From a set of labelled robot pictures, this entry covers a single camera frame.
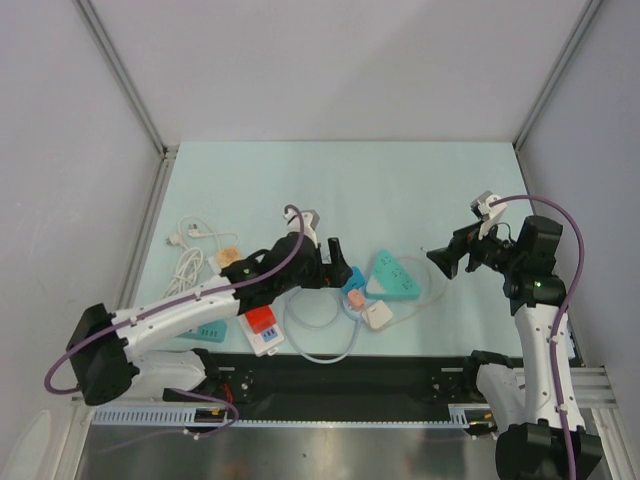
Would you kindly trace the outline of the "blue square plug adapter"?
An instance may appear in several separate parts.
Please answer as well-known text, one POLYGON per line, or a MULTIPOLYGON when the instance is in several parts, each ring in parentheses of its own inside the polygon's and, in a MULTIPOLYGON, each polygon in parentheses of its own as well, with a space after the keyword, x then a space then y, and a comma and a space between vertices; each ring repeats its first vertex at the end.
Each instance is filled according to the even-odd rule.
POLYGON ((341 291, 344 295, 348 295, 350 291, 359 290, 366 285, 366 280, 362 271, 357 266, 353 266, 351 270, 351 276, 341 287, 341 291))

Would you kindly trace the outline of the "pink charger plug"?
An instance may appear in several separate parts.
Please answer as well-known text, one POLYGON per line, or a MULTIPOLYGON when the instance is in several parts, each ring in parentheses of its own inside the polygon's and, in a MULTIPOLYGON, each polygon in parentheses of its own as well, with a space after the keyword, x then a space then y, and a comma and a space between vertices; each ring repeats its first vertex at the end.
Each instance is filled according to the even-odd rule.
POLYGON ((366 308, 366 299, 358 289, 352 289, 347 294, 347 300, 353 311, 360 312, 366 308))

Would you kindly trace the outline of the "teal triangular power strip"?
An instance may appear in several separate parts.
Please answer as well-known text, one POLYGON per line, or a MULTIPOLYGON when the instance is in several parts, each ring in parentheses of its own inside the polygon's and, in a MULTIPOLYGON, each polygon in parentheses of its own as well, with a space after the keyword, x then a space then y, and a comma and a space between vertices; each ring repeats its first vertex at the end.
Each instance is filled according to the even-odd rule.
POLYGON ((397 258, 387 249, 376 254, 365 286, 365 296, 375 300, 409 301, 421 295, 421 288, 397 258))

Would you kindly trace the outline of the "white square charger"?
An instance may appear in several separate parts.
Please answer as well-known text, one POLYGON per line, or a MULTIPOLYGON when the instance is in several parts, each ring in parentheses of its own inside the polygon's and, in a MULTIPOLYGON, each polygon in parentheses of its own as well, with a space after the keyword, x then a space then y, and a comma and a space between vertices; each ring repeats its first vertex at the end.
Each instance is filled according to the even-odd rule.
POLYGON ((372 331, 382 330, 393 320, 393 312, 383 300, 367 306, 361 316, 372 331))

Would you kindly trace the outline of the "wooden tan plug adapter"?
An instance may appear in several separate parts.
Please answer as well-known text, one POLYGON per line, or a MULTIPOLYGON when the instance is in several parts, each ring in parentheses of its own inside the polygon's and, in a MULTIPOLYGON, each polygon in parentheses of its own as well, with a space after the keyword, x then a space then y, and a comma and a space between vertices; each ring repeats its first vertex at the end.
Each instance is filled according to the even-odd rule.
POLYGON ((231 245, 218 250, 215 254, 217 264, 226 268, 242 258, 242 254, 236 245, 231 245))

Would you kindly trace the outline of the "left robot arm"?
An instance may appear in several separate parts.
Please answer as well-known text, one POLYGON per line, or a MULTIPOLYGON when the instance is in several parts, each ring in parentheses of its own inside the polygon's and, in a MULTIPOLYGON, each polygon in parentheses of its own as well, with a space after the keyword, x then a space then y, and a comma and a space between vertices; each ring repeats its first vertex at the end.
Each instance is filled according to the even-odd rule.
POLYGON ((89 406, 125 395, 211 399, 223 383, 212 354, 202 348, 161 352, 159 345, 202 324, 269 306, 297 287, 344 286, 352 269, 338 239, 328 246, 330 261, 324 263, 318 242, 291 232, 165 300, 116 312, 103 304, 87 308, 66 347, 76 391, 89 406))

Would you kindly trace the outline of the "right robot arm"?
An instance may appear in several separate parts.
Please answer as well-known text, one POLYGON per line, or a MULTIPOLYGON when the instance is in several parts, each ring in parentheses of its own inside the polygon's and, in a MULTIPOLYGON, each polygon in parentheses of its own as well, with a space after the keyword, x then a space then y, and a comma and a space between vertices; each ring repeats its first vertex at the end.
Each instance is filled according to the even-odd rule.
POLYGON ((463 393, 486 400, 495 419, 502 479, 586 479, 604 455, 600 438, 586 430, 572 384, 563 309, 568 293, 554 273, 562 232, 561 224, 537 215, 525 218, 515 240, 475 223, 426 254, 448 279, 455 278, 463 257, 469 259, 467 272, 486 266, 504 278, 524 379, 517 379, 506 356, 479 350, 461 376, 463 393))

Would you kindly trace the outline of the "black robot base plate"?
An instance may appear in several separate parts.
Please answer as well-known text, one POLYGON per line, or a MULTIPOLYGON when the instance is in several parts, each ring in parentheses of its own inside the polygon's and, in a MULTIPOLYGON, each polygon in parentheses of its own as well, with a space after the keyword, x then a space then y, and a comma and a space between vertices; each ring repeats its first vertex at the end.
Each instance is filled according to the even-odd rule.
POLYGON ((445 421, 452 404, 481 403, 472 381, 482 363, 519 358, 475 350, 466 357, 350 356, 318 365, 296 355, 209 354, 214 376, 195 391, 231 400, 243 420, 445 421))

